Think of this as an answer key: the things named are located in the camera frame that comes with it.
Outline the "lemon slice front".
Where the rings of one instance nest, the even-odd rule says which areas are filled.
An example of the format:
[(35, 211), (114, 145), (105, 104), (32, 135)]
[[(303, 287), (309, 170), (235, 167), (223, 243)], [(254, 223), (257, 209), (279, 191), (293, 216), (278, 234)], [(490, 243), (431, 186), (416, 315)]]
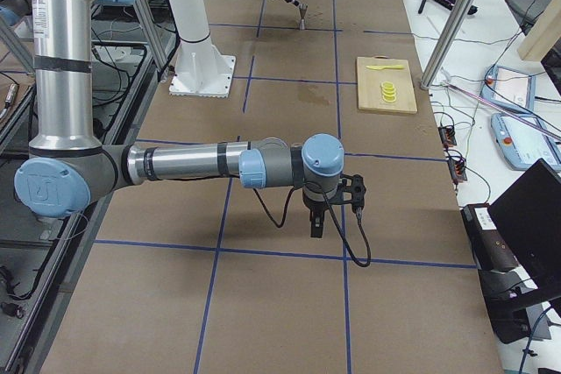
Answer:
[(396, 96), (384, 95), (384, 96), (382, 96), (382, 100), (385, 103), (395, 103), (397, 101), (397, 97)]

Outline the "aluminium frame post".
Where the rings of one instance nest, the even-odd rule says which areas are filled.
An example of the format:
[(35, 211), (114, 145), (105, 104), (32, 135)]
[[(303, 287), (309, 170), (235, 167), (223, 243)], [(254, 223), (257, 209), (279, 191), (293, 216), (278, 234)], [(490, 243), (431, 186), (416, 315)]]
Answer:
[(421, 89), (428, 90), (430, 88), (430, 85), (444, 63), (447, 53), (451, 49), (453, 40), (467, 16), (467, 12), (472, 6), (473, 1), (474, 0), (457, 0), (455, 3), (423, 72), (423, 77), (420, 81)]

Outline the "wooden cutting board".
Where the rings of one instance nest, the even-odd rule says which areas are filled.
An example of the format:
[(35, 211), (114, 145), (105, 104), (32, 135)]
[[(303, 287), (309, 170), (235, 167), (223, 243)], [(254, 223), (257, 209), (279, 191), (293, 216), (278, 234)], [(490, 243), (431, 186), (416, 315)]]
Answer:
[(416, 114), (417, 105), (406, 60), (358, 57), (358, 107), (364, 111)]

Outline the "yellow plastic knife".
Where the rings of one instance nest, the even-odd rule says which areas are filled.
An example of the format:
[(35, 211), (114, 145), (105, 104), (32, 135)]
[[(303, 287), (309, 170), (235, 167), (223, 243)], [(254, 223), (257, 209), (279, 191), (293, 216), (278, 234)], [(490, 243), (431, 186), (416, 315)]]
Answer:
[(382, 70), (402, 70), (405, 69), (404, 65), (394, 64), (394, 65), (366, 65), (366, 69), (373, 71)]

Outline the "green handled reacher stick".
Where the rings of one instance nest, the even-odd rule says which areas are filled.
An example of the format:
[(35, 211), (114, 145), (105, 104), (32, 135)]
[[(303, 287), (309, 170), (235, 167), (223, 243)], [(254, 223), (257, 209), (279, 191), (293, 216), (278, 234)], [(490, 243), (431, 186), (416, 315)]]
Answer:
[(544, 123), (539, 129), (545, 136), (560, 141), (560, 129), (539, 116), (534, 111), (536, 99), (536, 74), (526, 74), (509, 67), (494, 65), (488, 68), (482, 80), (472, 80), (480, 84), (479, 93), (463, 89), (452, 82), (459, 76), (449, 75), (442, 83), (442, 87), (450, 88), (467, 95), (493, 109), (509, 116), (529, 115), (537, 120), (534, 126)]

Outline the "steel jigger shaker cup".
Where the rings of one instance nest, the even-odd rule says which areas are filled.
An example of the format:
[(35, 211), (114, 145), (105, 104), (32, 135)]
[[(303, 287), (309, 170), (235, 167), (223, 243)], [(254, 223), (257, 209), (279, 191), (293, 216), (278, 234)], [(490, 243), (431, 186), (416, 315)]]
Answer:
[(306, 15), (307, 15), (307, 10), (308, 10), (308, 5), (304, 4), (304, 3), (300, 3), (298, 5), (298, 11), (299, 11), (299, 30), (303, 31), (306, 29)]

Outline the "black monitor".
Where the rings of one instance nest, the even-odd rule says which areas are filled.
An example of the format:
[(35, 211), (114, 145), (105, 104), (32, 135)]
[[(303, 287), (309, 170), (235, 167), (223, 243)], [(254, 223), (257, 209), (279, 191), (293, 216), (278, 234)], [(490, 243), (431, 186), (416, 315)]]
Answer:
[(560, 280), (560, 176), (544, 159), (525, 171), (488, 212), (537, 286)]

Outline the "grey chair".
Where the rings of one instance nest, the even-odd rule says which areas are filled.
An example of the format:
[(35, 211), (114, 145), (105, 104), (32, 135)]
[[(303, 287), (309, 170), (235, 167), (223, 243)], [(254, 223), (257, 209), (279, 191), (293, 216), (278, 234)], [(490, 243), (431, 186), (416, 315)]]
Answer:
[(505, 0), (515, 19), (527, 34), (551, 0)]

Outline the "wooden plank post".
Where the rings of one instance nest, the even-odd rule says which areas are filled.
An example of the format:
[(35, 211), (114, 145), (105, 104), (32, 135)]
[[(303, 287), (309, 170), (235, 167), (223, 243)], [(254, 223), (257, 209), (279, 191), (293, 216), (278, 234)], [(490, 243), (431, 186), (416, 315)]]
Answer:
[(560, 3), (551, 0), (517, 52), (521, 60), (541, 61), (560, 39)]

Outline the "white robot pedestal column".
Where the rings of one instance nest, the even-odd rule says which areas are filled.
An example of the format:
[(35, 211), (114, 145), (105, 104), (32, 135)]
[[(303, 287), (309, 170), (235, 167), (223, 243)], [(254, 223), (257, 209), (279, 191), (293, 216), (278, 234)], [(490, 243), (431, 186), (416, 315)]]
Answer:
[(180, 39), (170, 85), (172, 95), (224, 98), (229, 95), (236, 58), (214, 46), (203, 0), (169, 0)]

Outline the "black box with label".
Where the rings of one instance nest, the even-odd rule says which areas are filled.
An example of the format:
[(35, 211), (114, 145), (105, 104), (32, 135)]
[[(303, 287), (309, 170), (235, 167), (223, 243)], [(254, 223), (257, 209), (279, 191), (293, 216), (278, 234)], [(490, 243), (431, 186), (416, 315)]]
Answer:
[(472, 252), (483, 271), (506, 273), (519, 264), (514, 253), (498, 231), (487, 203), (465, 205), (460, 213)]

